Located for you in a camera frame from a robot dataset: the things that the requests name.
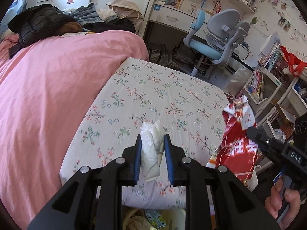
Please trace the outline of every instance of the crumpled tissue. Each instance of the crumpled tissue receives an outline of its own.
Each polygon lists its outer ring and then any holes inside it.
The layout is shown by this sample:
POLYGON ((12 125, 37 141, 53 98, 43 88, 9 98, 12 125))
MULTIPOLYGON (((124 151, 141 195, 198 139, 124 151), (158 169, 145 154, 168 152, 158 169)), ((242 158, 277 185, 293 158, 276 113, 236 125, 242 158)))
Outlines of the crumpled tissue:
POLYGON ((130 230, 156 230, 144 217, 135 216, 129 219, 127 227, 130 230))
POLYGON ((160 120, 154 124, 142 123, 141 168, 145 182, 152 182, 160 176, 160 164, 164 151, 164 134, 160 120))

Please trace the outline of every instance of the black handle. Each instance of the black handle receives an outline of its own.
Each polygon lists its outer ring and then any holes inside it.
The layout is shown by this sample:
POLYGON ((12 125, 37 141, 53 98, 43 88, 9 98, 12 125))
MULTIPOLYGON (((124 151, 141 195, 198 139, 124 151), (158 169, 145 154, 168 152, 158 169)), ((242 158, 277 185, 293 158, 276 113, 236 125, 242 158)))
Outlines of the black handle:
POLYGON ((282 219, 285 217, 286 213, 288 212, 290 208, 290 204, 285 201, 285 191, 287 188, 295 189, 296 187, 296 184, 292 182, 292 179, 289 176, 284 175, 282 177, 282 181, 283 181, 284 186, 280 191, 280 197, 282 198, 282 206, 280 210, 278 211, 278 216, 276 219, 278 223, 282 221, 282 219))

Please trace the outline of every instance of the pink bedsheet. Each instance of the pink bedsheet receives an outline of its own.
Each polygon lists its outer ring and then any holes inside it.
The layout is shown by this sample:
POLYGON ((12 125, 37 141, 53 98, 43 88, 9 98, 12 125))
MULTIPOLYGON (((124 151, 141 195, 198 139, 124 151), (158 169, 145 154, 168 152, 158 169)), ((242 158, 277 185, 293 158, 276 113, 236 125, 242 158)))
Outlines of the pink bedsheet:
POLYGON ((148 60, 125 31, 51 37, 8 60, 0 44, 0 198, 21 229, 61 187, 59 171, 84 115, 128 58, 148 60))

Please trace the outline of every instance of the finger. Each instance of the finger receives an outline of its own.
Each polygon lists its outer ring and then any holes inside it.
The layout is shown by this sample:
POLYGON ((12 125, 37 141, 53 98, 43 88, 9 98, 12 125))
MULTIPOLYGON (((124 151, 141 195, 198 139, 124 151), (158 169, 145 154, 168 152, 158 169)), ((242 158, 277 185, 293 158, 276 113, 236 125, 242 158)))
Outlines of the finger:
POLYGON ((282 176, 278 179, 278 181, 276 182, 276 184, 275 184, 275 189, 276 189, 276 191, 278 192, 278 193, 280 193, 280 191, 282 190, 282 188, 283 188, 283 186, 284 186, 284 183, 283 183, 283 181, 282 181, 282 176))
POLYGON ((279 179, 276 184, 271 188, 271 204, 276 211, 278 211, 282 206, 282 199, 280 197, 280 191, 282 187, 282 179, 279 179))
POLYGON ((281 221, 284 228, 290 225, 300 210, 300 194, 297 190, 286 189, 285 200, 290 203, 290 208, 281 221))
POLYGON ((272 206, 271 204, 271 196, 269 196, 268 198, 266 198, 266 201, 265 201, 265 209, 270 213, 270 215, 273 216, 274 219, 277 218, 278 216, 278 212, 277 210, 272 206))

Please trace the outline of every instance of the white tissue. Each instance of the white tissue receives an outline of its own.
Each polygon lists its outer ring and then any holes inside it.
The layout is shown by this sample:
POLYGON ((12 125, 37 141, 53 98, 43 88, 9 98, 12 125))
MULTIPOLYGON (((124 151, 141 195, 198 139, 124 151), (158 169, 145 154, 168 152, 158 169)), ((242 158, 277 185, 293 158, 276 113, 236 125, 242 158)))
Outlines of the white tissue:
POLYGON ((154 124, 142 123, 141 168, 145 182, 156 180, 160 176, 160 164, 164 150, 164 135, 160 120, 154 124))

